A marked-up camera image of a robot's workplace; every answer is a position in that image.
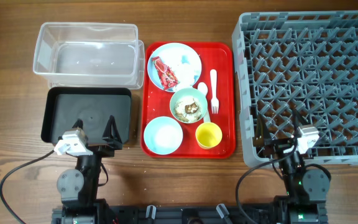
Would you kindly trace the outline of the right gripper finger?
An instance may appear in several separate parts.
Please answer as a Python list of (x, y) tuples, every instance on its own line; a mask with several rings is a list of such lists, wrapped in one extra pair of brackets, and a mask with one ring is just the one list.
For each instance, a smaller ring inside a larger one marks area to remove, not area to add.
[(258, 115), (256, 124), (257, 126), (255, 130), (254, 141), (256, 142), (271, 141), (272, 137), (270, 136), (270, 132), (266, 125), (266, 121), (261, 114)]
[(295, 128), (307, 125), (307, 121), (296, 109), (292, 110), (292, 124)]

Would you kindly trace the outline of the yellow plastic cup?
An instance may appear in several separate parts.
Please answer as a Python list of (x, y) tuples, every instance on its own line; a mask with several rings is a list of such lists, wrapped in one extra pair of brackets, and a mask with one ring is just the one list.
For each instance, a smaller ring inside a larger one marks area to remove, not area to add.
[(211, 149), (221, 142), (223, 132), (217, 124), (206, 122), (197, 127), (195, 137), (199, 147), (203, 149)]

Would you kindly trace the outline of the light blue bowl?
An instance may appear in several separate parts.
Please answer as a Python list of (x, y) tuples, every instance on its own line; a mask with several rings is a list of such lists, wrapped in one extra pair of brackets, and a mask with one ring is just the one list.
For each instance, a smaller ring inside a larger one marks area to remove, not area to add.
[(152, 153), (165, 156), (181, 146), (183, 130), (175, 119), (160, 116), (146, 125), (143, 140)]

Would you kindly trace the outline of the pink plastic fork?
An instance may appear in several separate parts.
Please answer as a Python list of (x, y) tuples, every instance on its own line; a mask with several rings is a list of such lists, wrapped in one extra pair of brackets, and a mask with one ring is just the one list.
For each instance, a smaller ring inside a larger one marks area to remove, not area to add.
[(217, 71), (215, 69), (212, 69), (210, 71), (210, 79), (211, 79), (211, 90), (212, 90), (211, 108), (213, 114), (218, 114), (219, 100), (217, 98)]

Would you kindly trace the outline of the red snack wrapper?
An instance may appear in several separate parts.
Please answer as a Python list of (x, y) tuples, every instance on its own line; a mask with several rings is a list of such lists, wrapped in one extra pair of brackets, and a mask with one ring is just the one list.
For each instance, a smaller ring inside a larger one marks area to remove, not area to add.
[(169, 88), (173, 88), (179, 84), (175, 73), (162, 61), (160, 57), (153, 57), (152, 62), (157, 70), (163, 90), (168, 90)]

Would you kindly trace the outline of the white plastic spoon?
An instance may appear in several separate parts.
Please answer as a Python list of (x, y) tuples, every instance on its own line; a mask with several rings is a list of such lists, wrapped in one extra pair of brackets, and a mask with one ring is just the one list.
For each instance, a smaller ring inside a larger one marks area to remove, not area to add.
[[(198, 84), (198, 90), (200, 92), (202, 92), (202, 94), (204, 94), (204, 96), (206, 96), (207, 93), (208, 93), (208, 87), (204, 82), (200, 82)], [(206, 106), (206, 113), (205, 113), (205, 115), (203, 117), (203, 122), (204, 123), (210, 123), (211, 122), (210, 116), (209, 116), (209, 111), (208, 111), (208, 106)]]

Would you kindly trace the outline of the green bowl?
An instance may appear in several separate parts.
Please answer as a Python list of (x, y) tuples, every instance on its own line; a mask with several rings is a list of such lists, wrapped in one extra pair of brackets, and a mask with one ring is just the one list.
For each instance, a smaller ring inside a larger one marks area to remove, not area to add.
[(173, 96), (170, 99), (170, 111), (171, 111), (173, 117), (175, 119), (179, 120), (175, 116), (174, 107), (175, 107), (175, 103), (180, 98), (182, 98), (184, 96), (192, 96), (194, 98), (197, 98), (200, 101), (200, 105), (201, 105), (201, 109), (202, 109), (202, 115), (201, 115), (201, 118), (199, 120), (195, 121), (195, 122), (198, 122), (198, 121), (202, 120), (204, 115), (205, 115), (205, 113), (206, 113), (206, 106), (208, 104), (207, 104), (207, 100), (206, 100), (206, 97), (204, 96), (204, 94), (202, 94), (202, 92), (200, 92), (199, 90), (194, 89), (194, 88), (184, 88), (184, 89), (178, 90), (177, 92), (175, 92), (173, 94)]

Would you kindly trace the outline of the light blue plate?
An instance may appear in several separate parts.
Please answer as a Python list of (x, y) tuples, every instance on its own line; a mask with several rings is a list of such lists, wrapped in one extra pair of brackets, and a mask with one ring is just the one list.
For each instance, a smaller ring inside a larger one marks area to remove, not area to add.
[(193, 86), (200, 78), (202, 63), (190, 46), (168, 43), (152, 50), (147, 62), (149, 80), (159, 89), (176, 92)]

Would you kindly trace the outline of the white tissue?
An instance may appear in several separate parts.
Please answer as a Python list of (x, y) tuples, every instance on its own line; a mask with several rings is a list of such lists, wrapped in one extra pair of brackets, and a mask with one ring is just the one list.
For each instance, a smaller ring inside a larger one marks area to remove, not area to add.
[(179, 84), (175, 91), (194, 85), (201, 75), (200, 56), (193, 49), (175, 47), (165, 52), (164, 62), (172, 69)]

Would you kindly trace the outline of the rice and food leftovers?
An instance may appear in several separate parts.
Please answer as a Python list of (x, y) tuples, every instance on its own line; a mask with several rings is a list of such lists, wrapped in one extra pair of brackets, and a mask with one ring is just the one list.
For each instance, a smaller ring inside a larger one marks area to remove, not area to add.
[(192, 96), (184, 96), (175, 103), (174, 112), (180, 121), (194, 123), (202, 115), (200, 101)]

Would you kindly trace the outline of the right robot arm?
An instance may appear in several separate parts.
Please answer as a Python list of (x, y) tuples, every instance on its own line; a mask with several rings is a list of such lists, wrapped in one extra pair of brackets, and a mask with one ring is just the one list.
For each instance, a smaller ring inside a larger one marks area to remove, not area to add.
[(321, 165), (305, 164), (302, 155), (319, 140), (319, 131), (309, 124), (297, 110), (292, 111), (294, 133), (289, 138), (274, 139), (267, 122), (260, 114), (253, 138), (255, 147), (264, 147), (277, 157), (286, 196), (276, 196), (272, 202), (270, 223), (328, 222), (326, 196), (331, 173)]

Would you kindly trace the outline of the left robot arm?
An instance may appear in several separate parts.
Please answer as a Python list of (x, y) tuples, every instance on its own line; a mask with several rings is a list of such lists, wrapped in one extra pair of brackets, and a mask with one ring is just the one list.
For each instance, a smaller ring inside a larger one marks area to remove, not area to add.
[(118, 223), (118, 217), (105, 199), (98, 199), (100, 173), (106, 172), (102, 158), (113, 157), (122, 149), (114, 116), (110, 116), (101, 139), (104, 143), (90, 146), (83, 130), (83, 121), (78, 119), (71, 130), (58, 138), (54, 151), (58, 155), (68, 154), (77, 158), (74, 169), (65, 170), (57, 180), (62, 209), (52, 212), (52, 223)]

